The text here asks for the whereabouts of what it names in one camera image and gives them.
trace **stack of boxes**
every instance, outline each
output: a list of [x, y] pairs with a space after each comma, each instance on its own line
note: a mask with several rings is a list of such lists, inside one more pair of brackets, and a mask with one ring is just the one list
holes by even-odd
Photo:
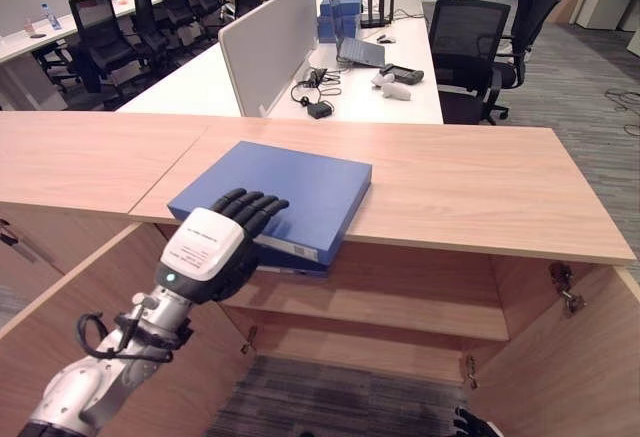
[[[345, 37], [355, 37], [360, 27], [362, 0], [338, 0]], [[321, 44], [335, 43], [336, 36], [331, 24], [331, 3], [324, 0], [320, 4], [318, 17], [318, 40]]]

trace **water bottle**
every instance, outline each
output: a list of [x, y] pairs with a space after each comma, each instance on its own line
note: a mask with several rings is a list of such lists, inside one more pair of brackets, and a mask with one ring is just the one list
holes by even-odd
[[53, 27], [53, 30], [62, 29], [62, 26], [60, 25], [60, 22], [58, 22], [58, 18], [56, 17], [56, 14], [54, 14], [49, 10], [49, 6], [47, 4], [42, 4], [42, 11], [44, 12], [44, 16], [47, 18], [47, 20], [51, 24], [51, 27]]

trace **wooden countertop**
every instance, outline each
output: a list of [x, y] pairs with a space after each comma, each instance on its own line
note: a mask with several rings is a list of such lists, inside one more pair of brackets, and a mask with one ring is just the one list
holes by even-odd
[[7, 112], [0, 124], [3, 202], [174, 222], [166, 204], [248, 140], [373, 164], [347, 240], [635, 260], [550, 129]]

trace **cabinet hinge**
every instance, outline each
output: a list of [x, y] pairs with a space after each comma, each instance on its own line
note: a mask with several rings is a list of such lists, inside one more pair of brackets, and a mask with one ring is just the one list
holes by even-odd
[[564, 316], [566, 318], [573, 317], [578, 311], [584, 309], [587, 303], [579, 294], [571, 292], [571, 281], [573, 279], [573, 271], [564, 262], [554, 262], [549, 266], [549, 274], [551, 280], [558, 292], [558, 295], [564, 300]]
[[471, 390], [476, 390], [478, 388], [478, 381], [476, 380], [476, 359], [471, 354], [467, 354], [465, 357], [464, 373], [464, 378], [469, 382]]
[[258, 333], [258, 327], [256, 327], [255, 325], [249, 329], [249, 336], [247, 337], [247, 343], [240, 348], [240, 352], [242, 352], [243, 354], [246, 354], [249, 352], [249, 349], [253, 347], [253, 343], [256, 340], [257, 333]]

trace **blue box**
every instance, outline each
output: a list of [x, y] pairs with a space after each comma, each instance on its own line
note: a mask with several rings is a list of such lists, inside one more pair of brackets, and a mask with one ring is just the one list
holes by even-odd
[[[361, 14], [347, 15], [342, 17], [345, 37], [355, 38], [360, 27]], [[321, 44], [331, 44], [336, 41], [336, 34], [333, 32], [331, 17], [318, 17], [318, 41]]]
[[[290, 255], [328, 266], [369, 188], [371, 172], [370, 164], [239, 142], [168, 206], [184, 220], [196, 207], [209, 208], [238, 187], [277, 195], [290, 206], [271, 219], [256, 242], [284, 254], [282, 267], [301, 268], [291, 264]], [[267, 265], [279, 262], [272, 256]]]
[[[362, 0], [338, 0], [340, 3], [340, 13], [345, 15], [356, 15], [362, 13]], [[328, 0], [323, 0], [320, 4], [320, 15], [322, 17], [331, 16], [331, 4]]]

